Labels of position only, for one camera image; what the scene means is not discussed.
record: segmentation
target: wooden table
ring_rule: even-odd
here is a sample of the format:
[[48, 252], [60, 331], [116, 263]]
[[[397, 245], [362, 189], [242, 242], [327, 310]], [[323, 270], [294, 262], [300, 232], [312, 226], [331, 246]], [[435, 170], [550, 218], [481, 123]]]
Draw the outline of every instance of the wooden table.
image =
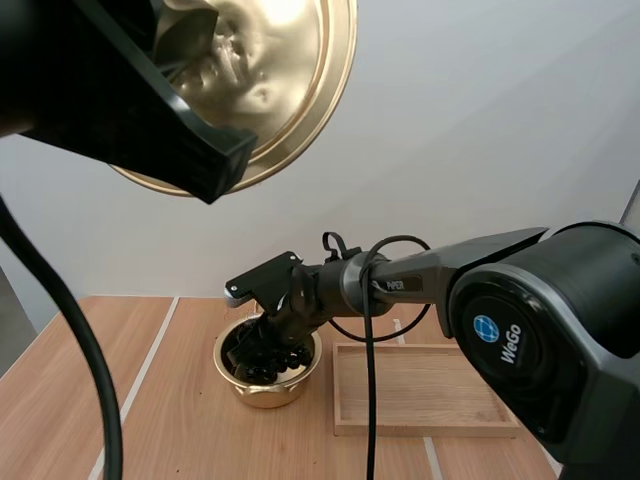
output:
[[[124, 419], [125, 478], [364, 479], [366, 438], [334, 437], [331, 346], [293, 404], [240, 404], [211, 354], [225, 325], [254, 310], [220, 299], [91, 297], [81, 301], [111, 368]], [[396, 307], [375, 320], [393, 332], [416, 314]], [[362, 334], [362, 321], [341, 320]], [[446, 343], [435, 313], [404, 340]], [[102, 429], [89, 370], [60, 316], [0, 380], [0, 478], [101, 478]], [[377, 479], [551, 480], [529, 435], [519, 439], [379, 438]]]

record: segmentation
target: black cable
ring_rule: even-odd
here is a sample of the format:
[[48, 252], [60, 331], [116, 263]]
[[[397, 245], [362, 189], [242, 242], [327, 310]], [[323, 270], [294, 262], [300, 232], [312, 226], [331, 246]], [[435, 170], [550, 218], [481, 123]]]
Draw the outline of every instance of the black cable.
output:
[[[396, 235], [395, 237], [388, 237], [388, 238], [385, 238], [384, 240], [378, 242], [377, 244], [375, 244], [373, 246], [371, 251], [374, 252], [374, 256], [375, 256], [375, 253], [378, 253], [378, 251], [382, 247], [384, 247], [385, 245], [388, 245], [390, 243], [397, 243], [397, 242], [412, 242], [412, 243], [416, 243], [416, 244], [420, 245], [425, 250], [431, 250], [431, 247], [429, 246], [429, 244], [427, 242], [425, 242], [424, 240], [422, 240], [421, 238], [414, 237], [413, 235]], [[365, 259], [364, 265], [365, 265], [366, 268], [369, 268], [370, 261], [371, 260], [369, 260], [369, 262], [367, 262], [367, 259]], [[364, 272], [364, 270], [365, 269], [363, 268], [363, 271], [360, 274], [360, 281], [361, 282], [363, 281], [362, 280], [362, 273]], [[394, 338], [397, 338], [400, 335], [404, 335], [405, 333], [409, 332], [416, 325], [418, 325], [418, 323], [420, 323], [422, 321], [422, 319], [425, 317], [425, 315], [429, 311], [430, 307], [431, 307], [431, 304], [425, 305], [422, 308], [422, 310], [420, 311], [420, 313], [418, 314], [418, 316], [409, 325], [407, 325], [406, 327], [401, 328], [397, 332], [393, 332], [393, 333], [390, 333], [388, 335], [382, 335], [381, 337], [373, 337], [373, 341], [376, 342], [376, 343], [377, 342], [385, 342], [387, 340], [392, 340]], [[333, 326], [333, 328], [338, 330], [342, 335], [344, 335], [347, 338], [350, 338], [351, 340], [354, 340], [356, 342], [362, 342], [362, 343], [367, 341], [367, 339], [365, 337], [360, 337], [358, 335], [355, 335], [355, 334], [345, 330], [343, 327], [338, 325], [338, 323], [334, 319], [329, 320], [329, 323], [331, 324], [331, 326]]]
[[375, 365], [375, 351], [374, 343], [383, 340], [389, 340], [408, 332], [415, 327], [420, 320], [424, 318], [429, 305], [425, 305], [422, 311], [418, 314], [416, 319], [411, 322], [407, 327], [390, 335], [384, 335], [382, 337], [373, 336], [373, 321], [371, 319], [371, 305], [369, 304], [369, 287], [370, 287], [370, 270], [372, 267], [372, 261], [378, 254], [378, 251], [390, 243], [396, 242], [413, 242], [422, 246], [425, 250], [430, 250], [429, 245], [414, 236], [411, 235], [397, 235], [395, 237], [385, 238], [376, 243], [364, 259], [362, 271], [360, 272], [360, 287], [362, 288], [362, 303], [363, 303], [363, 315], [364, 315], [364, 338], [353, 335], [340, 327], [335, 321], [330, 320], [331, 325], [336, 328], [340, 333], [346, 335], [348, 338], [356, 340], [358, 342], [365, 343], [367, 354], [367, 391], [369, 396], [369, 426], [368, 426], [368, 442], [367, 442], [367, 480], [374, 480], [375, 476], [375, 463], [376, 463], [376, 427], [377, 427], [377, 393], [376, 393], [376, 365]]
[[73, 295], [20, 229], [1, 195], [0, 237], [51, 296], [80, 345], [93, 375], [102, 411], [105, 458], [103, 478], [120, 480], [122, 478], [120, 410], [113, 380], [100, 345]]

